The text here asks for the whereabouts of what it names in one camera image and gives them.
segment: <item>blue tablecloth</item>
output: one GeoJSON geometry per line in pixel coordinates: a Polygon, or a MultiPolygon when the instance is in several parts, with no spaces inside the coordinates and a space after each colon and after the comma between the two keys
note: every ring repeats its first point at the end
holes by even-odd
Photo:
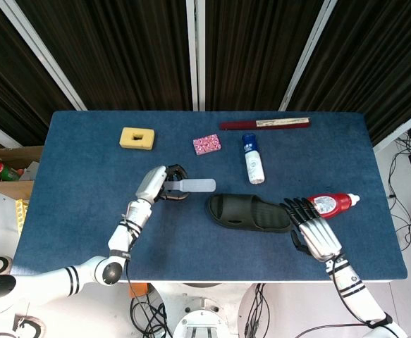
{"type": "MultiPolygon", "coordinates": [[[[216,193],[267,201],[351,192],[361,201],[330,219],[348,260],[366,280],[407,271],[364,119],[359,113],[62,111],[51,121],[13,273],[33,274],[108,256],[107,242],[145,174],[181,164],[191,178],[212,177],[216,193]],[[247,179],[241,137],[228,120],[309,116],[304,129],[255,131],[266,175],[247,179]],[[155,130],[151,151],[122,149],[123,127],[155,130]],[[217,133],[222,150],[197,156],[192,139],[217,133]]],[[[132,280],[328,280],[324,264],[297,252],[290,235],[230,230],[206,210],[210,194],[159,201],[132,250],[132,280]]]]}

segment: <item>yellow sponge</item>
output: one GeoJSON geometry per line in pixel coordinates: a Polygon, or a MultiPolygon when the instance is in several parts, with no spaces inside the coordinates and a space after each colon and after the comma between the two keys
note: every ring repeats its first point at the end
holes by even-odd
{"type": "Polygon", "coordinates": [[[155,131],[153,129],[128,128],[122,129],[119,144],[123,148],[152,150],[155,131]]]}

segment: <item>orange object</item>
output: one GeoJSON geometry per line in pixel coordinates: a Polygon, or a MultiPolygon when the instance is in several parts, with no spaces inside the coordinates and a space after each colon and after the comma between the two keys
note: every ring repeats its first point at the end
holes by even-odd
{"type": "Polygon", "coordinates": [[[130,283],[128,286],[128,295],[130,298],[144,296],[149,291],[149,285],[147,283],[130,283]]]}

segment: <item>robotic hand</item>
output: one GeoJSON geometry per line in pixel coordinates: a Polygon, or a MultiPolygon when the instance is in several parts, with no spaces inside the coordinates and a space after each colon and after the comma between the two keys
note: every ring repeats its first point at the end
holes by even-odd
{"type": "Polygon", "coordinates": [[[301,232],[307,246],[301,245],[296,233],[292,239],[296,247],[326,264],[326,272],[336,286],[345,307],[361,323],[371,329],[368,338],[407,338],[406,333],[384,313],[363,281],[346,260],[342,247],[331,227],[307,199],[285,200],[281,204],[301,232]]]}
{"type": "Polygon", "coordinates": [[[180,201],[188,197],[189,192],[174,194],[164,188],[164,183],[187,178],[179,165],[159,166],[145,175],[136,191],[137,200],[128,204],[127,212],[108,242],[108,258],[96,256],[83,264],[40,275],[0,275],[0,313],[20,300],[43,304],[77,294],[87,283],[117,283],[125,262],[130,259],[130,250],[152,213],[152,204],[158,199],[180,201]]]}

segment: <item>black sandal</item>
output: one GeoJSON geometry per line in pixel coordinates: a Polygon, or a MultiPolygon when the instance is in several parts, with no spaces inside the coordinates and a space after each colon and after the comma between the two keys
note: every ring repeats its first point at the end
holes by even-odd
{"type": "Polygon", "coordinates": [[[231,229],[288,232],[290,217],[278,204],[262,201],[256,195],[217,194],[208,200],[213,219],[231,229]]]}

